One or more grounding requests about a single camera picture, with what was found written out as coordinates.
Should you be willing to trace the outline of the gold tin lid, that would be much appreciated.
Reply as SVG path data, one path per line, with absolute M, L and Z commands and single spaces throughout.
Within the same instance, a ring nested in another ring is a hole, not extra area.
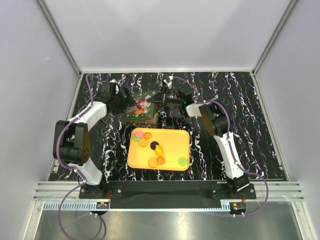
M 150 121 L 156 115 L 157 106 L 148 99 L 157 92 L 155 90 L 136 92 L 132 95 L 136 106 L 128 108 L 124 114 L 125 121 Z

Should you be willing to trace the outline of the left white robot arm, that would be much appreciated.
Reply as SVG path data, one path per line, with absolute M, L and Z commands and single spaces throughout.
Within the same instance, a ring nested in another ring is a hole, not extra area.
M 103 198 L 108 193 L 108 186 L 102 171 L 91 159 L 90 130 L 108 113 L 122 114 L 137 103 L 129 89 L 121 88 L 116 80 L 103 83 L 96 96 L 92 91 L 89 94 L 86 108 L 68 120 L 56 122 L 52 154 L 61 167 L 82 178 L 81 186 L 88 194 Z

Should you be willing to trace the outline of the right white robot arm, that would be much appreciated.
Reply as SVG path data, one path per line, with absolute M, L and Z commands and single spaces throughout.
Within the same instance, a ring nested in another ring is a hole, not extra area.
M 232 198 L 239 198 L 250 185 L 248 174 L 244 172 L 232 132 L 232 121 L 227 110 L 217 101 L 199 102 L 191 93 L 174 91 L 164 86 L 147 102 L 158 106 L 173 104 L 182 115 L 190 118 L 201 117 L 207 132 L 215 139 L 223 158 L 226 176 L 224 191 Z

